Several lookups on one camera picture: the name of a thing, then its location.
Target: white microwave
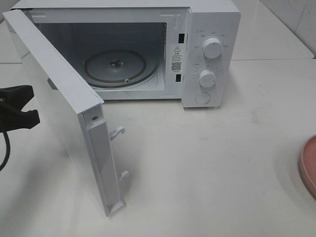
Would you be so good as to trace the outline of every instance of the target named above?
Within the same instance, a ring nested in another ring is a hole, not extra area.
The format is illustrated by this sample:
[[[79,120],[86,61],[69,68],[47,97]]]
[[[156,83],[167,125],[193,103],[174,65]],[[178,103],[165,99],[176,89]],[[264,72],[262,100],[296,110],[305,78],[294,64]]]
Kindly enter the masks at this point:
[[[3,14],[42,109],[106,215],[124,205],[104,100],[220,106],[240,12],[230,0],[21,0]]]

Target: microwave door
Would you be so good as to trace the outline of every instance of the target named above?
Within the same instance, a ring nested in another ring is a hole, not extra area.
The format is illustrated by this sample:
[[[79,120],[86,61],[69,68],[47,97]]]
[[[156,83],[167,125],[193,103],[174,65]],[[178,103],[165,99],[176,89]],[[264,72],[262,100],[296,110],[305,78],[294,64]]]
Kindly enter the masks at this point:
[[[124,206],[110,145],[123,128],[108,132],[103,100],[21,10],[3,15],[40,103],[40,116],[45,112],[109,216]]]

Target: sticker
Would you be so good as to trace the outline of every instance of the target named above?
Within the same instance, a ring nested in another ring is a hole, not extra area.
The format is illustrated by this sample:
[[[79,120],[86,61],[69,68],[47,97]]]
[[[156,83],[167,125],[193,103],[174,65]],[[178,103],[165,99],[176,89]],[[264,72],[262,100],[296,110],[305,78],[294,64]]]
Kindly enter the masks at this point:
[[[170,69],[173,73],[180,73],[183,68],[182,55],[184,51],[183,44],[171,44],[171,62]]]

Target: power level knob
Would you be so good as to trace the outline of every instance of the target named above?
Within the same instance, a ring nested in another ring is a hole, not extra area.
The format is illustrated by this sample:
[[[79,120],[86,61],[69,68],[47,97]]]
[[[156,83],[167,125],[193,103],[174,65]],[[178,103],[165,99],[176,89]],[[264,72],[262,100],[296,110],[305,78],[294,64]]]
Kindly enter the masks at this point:
[[[210,88],[216,83],[216,75],[211,70],[204,70],[199,74],[198,80],[200,86]]]
[[[203,53],[207,58],[217,58],[222,54],[222,42],[218,38],[209,38],[203,43]]]

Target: black clamp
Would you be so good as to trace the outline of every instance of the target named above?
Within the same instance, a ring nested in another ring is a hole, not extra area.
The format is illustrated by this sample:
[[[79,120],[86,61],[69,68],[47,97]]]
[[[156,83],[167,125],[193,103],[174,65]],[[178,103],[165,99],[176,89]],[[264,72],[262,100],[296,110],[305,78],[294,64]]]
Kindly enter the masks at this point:
[[[0,89],[0,132],[36,126],[40,122],[37,110],[22,112],[22,108],[34,97],[30,85]]]

